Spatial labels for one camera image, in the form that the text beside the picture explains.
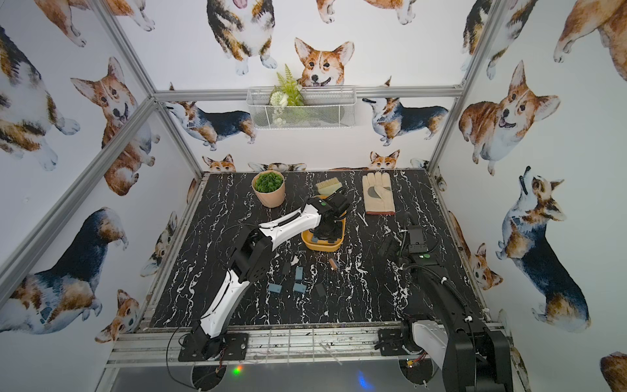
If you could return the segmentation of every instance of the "corgi illustration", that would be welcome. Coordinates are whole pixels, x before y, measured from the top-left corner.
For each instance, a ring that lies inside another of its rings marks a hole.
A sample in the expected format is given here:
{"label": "corgi illustration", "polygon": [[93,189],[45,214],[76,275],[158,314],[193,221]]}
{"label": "corgi illustration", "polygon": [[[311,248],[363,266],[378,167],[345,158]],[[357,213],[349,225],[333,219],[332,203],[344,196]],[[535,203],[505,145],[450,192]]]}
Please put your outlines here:
{"label": "corgi illustration", "polygon": [[516,147],[535,121],[555,113],[559,104],[557,95],[538,97],[529,89],[521,60],[500,103],[473,103],[460,117],[461,134],[475,146],[473,162],[478,164],[481,156],[489,161],[488,172],[494,175],[494,164]]}
{"label": "corgi illustration", "polygon": [[[390,77],[384,84],[389,87]],[[372,107],[372,128],[381,135],[384,146],[389,146],[397,136],[427,128],[431,139],[442,130],[448,110],[442,106],[405,107],[400,98],[363,98]]]}
{"label": "corgi illustration", "polygon": [[270,56],[275,26],[272,0],[208,0],[209,26],[227,58],[237,60],[235,72],[248,73],[248,58],[259,56],[266,68],[276,68]]}
{"label": "corgi illustration", "polygon": [[[324,23],[331,23],[335,18],[332,16],[335,11],[333,10],[333,3],[335,0],[316,0],[318,3],[318,12]],[[416,0],[366,0],[369,4],[384,9],[396,10],[396,16],[401,24],[408,24],[415,17],[416,14],[412,11],[411,7]]]}
{"label": "corgi illustration", "polygon": [[0,149],[15,159],[31,152],[45,171],[54,170],[58,156],[46,143],[54,125],[64,135],[80,130],[59,113],[41,74],[0,26]]}
{"label": "corgi illustration", "polygon": [[157,273],[159,267],[161,266],[161,261],[163,261],[163,256],[166,255],[166,252],[172,243],[174,232],[176,231],[176,226],[178,224],[179,218],[176,216],[176,211],[172,211],[170,214],[170,220],[167,222],[166,229],[159,236],[159,239],[155,244],[155,251],[152,252],[152,256],[150,256],[144,265],[140,273],[141,276],[147,277]]}
{"label": "corgi illustration", "polygon": [[[537,1],[538,0],[509,0],[509,9],[505,16],[506,22],[498,31],[494,43],[490,47],[490,53],[488,54],[490,62],[488,63],[486,74],[490,80],[494,79],[494,76],[497,74],[496,65],[498,59],[503,57],[507,48],[518,38]],[[477,38],[481,36],[482,29],[483,25],[481,25],[479,31],[475,32]]]}
{"label": "corgi illustration", "polygon": [[[81,94],[102,108],[107,119],[102,136],[104,148],[137,108],[135,97],[124,84],[122,67],[115,57],[110,57],[107,76],[102,79],[95,82],[77,78],[71,80]],[[158,143],[159,139],[160,136],[153,135],[147,124],[137,131],[133,140],[105,173],[105,180],[113,192],[124,196],[139,179],[137,171],[142,163],[154,165],[155,158],[149,154],[152,143]]]}
{"label": "corgi illustration", "polygon": [[[145,0],[106,0],[106,2],[113,15],[130,16],[139,27],[146,31],[152,31],[155,28],[155,22],[144,13]],[[81,48],[85,46],[87,42],[81,38],[80,31],[72,21],[71,7],[90,9],[87,0],[35,0],[35,3],[72,42]]]}
{"label": "corgi illustration", "polygon": [[627,392],[627,355],[614,352],[601,358],[599,365],[612,392]]}
{"label": "corgi illustration", "polygon": [[470,60],[475,54],[477,45],[479,45],[479,38],[481,38],[483,27],[488,20],[488,14],[490,13],[491,7],[492,0],[477,0],[466,17],[466,27],[464,28],[464,46],[461,52],[468,53],[470,56],[461,67],[462,71],[468,69]]}
{"label": "corgi illustration", "polygon": [[198,181],[193,178],[191,184],[189,184],[189,189],[187,190],[187,204],[194,198],[194,193],[196,192],[196,186],[198,185]]}
{"label": "corgi illustration", "polygon": [[591,324],[586,298],[545,237],[549,220],[563,221],[566,215],[552,197],[564,180],[548,181],[530,173],[519,177],[520,198],[503,220],[503,241],[498,242],[501,260],[511,258],[516,267],[546,297],[540,311],[532,309],[538,321],[580,332]]}
{"label": "corgi illustration", "polygon": [[78,315],[87,320],[102,310],[95,291],[108,244],[129,245],[118,214],[103,207],[91,214],[57,263],[27,275],[0,309],[0,332],[49,334],[67,327]]}
{"label": "corgi illustration", "polygon": [[355,44],[347,41],[333,51],[313,49],[300,38],[294,39],[296,53],[305,69],[298,82],[303,87],[341,86],[344,67],[355,53]]}
{"label": "corgi illustration", "polygon": [[446,181],[444,181],[444,178],[442,178],[442,174],[440,173],[440,167],[436,167],[435,170],[433,171],[433,178],[435,179],[435,183],[438,185],[438,189],[441,192],[446,191],[446,189],[448,188],[448,185],[446,185]]}
{"label": "corgi illustration", "polygon": [[266,170],[276,170],[276,171],[304,171],[307,169],[307,165],[304,163],[295,163],[292,165],[288,165],[285,163],[271,163],[269,165],[264,165],[263,163],[254,163],[249,162],[248,166],[254,172],[262,172]]}
{"label": "corgi illustration", "polygon": [[236,110],[226,113],[206,113],[196,106],[196,102],[168,102],[166,108],[174,114],[183,129],[193,138],[202,140],[211,150],[216,143],[240,132],[245,133],[255,143],[255,126],[250,113]]}
{"label": "corgi illustration", "polygon": [[396,168],[396,161],[401,154],[401,150],[396,150],[387,157],[380,156],[374,151],[370,152],[370,166],[366,167],[336,167],[332,171],[343,170],[391,170]]}
{"label": "corgi illustration", "polygon": [[609,54],[619,75],[627,80],[627,1],[577,0],[557,41],[553,59],[561,63],[564,53],[571,52],[579,38],[598,30],[601,43]]}
{"label": "corgi illustration", "polygon": [[203,157],[203,161],[209,165],[210,173],[235,173],[235,164],[231,154],[224,157],[222,161],[214,161],[207,157]]}
{"label": "corgi illustration", "polygon": [[133,331],[139,325],[139,302],[124,290],[118,290],[118,312],[111,324],[94,338],[98,343],[116,341],[119,334]]}
{"label": "corgi illustration", "polygon": [[464,239],[464,234],[461,231],[459,222],[457,222],[457,218],[455,218],[455,215],[451,211],[448,212],[448,216],[451,218],[453,228],[460,241],[460,248],[464,251],[468,263],[470,263],[472,267],[473,276],[479,287],[485,291],[503,283],[503,278],[488,267],[488,262],[485,258],[485,242],[479,245],[479,249],[477,249],[476,254],[473,255]]}

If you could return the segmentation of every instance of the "beige glove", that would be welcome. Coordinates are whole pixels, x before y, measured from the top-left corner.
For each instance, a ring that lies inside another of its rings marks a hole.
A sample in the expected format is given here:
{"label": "beige glove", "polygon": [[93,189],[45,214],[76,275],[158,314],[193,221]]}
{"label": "beige glove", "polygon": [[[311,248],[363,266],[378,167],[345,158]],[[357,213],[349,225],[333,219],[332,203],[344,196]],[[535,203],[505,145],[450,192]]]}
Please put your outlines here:
{"label": "beige glove", "polygon": [[371,215],[394,215],[392,182],[388,173],[377,171],[362,178],[366,213]]}

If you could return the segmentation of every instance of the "marble pattern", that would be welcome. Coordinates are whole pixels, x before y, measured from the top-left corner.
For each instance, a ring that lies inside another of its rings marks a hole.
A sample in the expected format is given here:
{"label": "marble pattern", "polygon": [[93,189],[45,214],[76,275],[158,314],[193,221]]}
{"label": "marble pattern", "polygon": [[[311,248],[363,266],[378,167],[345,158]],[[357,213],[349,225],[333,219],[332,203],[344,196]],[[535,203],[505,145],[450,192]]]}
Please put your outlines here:
{"label": "marble pattern", "polygon": [[[355,206],[347,218],[340,249],[334,253],[314,252],[305,247],[300,236],[282,244],[271,261],[267,279],[248,289],[230,325],[380,322],[401,320],[405,315],[434,315],[433,306],[421,289],[410,284],[395,264],[376,257],[384,236],[392,234],[400,241],[398,229],[404,224],[405,211],[413,211],[423,227],[441,236],[434,253],[444,258],[452,281],[478,312],[479,304],[423,170],[390,171],[396,217],[366,215],[361,183],[365,172],[284,173],[287,197],[273,209],[262,206],[252,191],[255,174],[210,175],[151,320],[152,327],[188,326],[211,304],[226,274],[226,248],[241,229],[236,227],[224,233],[226,228],[277,219],[315,195],[316,183],[333,177],[348,188],[347,197]],[[428,238],[428,246],[434,244],[435,240]],[[330,268],[329,257],[335,259],[338,271]],[[296,261],[295,258],[297,263],[290,273],[282,275],[285,261]],[[292,290],[297,266],[304,268],[305,294]],[[282,285],[281,294],[269,292],[268,283]],[[318,283],[325,287],[324,298],[314,288]]]}

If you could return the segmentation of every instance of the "wire basket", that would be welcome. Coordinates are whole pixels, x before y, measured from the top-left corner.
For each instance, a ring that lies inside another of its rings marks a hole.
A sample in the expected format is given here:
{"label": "wire basket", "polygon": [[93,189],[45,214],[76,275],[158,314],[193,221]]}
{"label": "wire basket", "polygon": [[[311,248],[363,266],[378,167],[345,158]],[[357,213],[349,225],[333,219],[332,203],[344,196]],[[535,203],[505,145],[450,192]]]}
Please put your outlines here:
{"label": "wire basket", "polygon": [[257,129],[329,129],[355,126],[357,92],[352,86],[307,87],[305,106],[270,105],[274,87],[248,89],[246,103]]}

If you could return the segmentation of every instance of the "green succulent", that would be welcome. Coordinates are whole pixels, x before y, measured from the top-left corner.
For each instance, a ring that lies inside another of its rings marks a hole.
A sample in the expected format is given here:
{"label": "green succulent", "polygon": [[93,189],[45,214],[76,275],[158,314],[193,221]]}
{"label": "green succulent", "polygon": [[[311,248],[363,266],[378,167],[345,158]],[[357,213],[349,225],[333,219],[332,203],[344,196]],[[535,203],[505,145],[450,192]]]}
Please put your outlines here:
{"label": "green succulent", "polygon": [[280,188],[281,184],[283,184],[283,178],[277,173],[269,172],[259,176],[253,187],[257,192],[270,193]]}

